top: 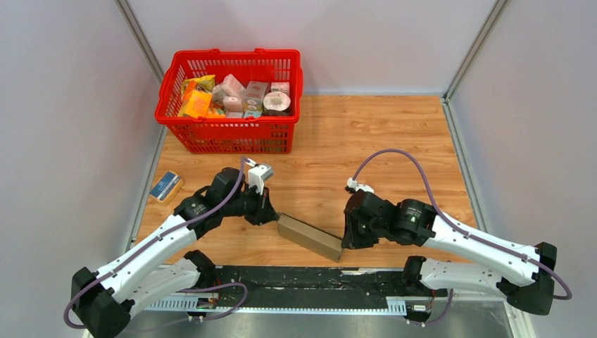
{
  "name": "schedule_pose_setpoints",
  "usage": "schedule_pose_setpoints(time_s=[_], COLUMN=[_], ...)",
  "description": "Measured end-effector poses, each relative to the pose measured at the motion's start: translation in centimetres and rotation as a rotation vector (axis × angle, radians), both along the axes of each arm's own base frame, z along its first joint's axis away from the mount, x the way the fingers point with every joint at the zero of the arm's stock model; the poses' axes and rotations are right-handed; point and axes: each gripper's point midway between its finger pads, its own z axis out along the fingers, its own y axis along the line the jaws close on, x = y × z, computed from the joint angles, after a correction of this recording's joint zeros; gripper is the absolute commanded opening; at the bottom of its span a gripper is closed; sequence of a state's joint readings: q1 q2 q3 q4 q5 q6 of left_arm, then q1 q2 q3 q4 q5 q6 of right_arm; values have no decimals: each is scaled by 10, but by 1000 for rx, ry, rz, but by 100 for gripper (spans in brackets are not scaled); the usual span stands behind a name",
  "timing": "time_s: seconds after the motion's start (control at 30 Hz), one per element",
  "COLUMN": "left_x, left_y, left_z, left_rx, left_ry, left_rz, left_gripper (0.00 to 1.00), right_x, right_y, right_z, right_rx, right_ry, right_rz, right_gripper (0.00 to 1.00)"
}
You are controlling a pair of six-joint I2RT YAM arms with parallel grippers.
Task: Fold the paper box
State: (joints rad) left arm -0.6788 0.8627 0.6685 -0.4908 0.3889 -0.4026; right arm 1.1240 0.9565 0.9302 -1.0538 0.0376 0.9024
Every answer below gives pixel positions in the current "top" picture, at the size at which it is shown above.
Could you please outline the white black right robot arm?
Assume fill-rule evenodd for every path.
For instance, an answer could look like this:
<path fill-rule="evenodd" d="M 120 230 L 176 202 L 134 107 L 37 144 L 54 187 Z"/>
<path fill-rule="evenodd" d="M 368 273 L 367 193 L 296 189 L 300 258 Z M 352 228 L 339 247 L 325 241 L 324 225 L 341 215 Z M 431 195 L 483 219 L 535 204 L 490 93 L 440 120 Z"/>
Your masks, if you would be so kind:
<path fill-rule="evenodd" d="M 464 289 L 503 297 L 513 307 L 548 315 L 555 299 L 551 271 L 557 248 L 547 242 L 518 244 L 459 223 L 430 204 L 405 199 L 397 204 L 372 192 L 350 190 L 344 209 L 344 249 L 365 249 L 380 239 L 401 246 L 451 252 L 467 263 L 422 256 L 407 259 L 401 284 L 412 295 L 428 289 Z"/>

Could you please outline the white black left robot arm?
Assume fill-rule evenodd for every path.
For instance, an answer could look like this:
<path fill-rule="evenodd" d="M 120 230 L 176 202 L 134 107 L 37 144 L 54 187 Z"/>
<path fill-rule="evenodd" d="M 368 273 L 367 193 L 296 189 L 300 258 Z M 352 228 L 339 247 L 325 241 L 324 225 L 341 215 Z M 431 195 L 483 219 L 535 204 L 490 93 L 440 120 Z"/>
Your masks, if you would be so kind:
<path fill-rule="evenodd" d="M 67 326 L 93 337 L 116 337 L 146 307 L 176 292 L 217 292 L 215 264 L 199 250 L 187 252 L 169 268 L 169 257 L 219 227 L 224 218 L 243 217 L 261 226 L 278 220 L 266 181 L 268 164 L 243 160 L 243 168 L 224 168 L 210 185 L 185 198 L 138 245 L 95 271 L 83 267 L 72 277 L 71 300 L 63 314 Z"/>

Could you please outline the brown cardboard paper box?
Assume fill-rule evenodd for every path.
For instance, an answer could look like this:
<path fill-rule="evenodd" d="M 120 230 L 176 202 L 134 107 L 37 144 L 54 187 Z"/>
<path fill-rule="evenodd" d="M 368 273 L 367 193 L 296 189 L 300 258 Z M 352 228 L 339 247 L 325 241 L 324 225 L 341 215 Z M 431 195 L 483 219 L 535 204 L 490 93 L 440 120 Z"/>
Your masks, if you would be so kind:
<path fill-rule="evenodd" d="M 341 238 L 302 220 L 280 213 L 277 229 L 281 237 L 334 263 L 341 259 Z"/>

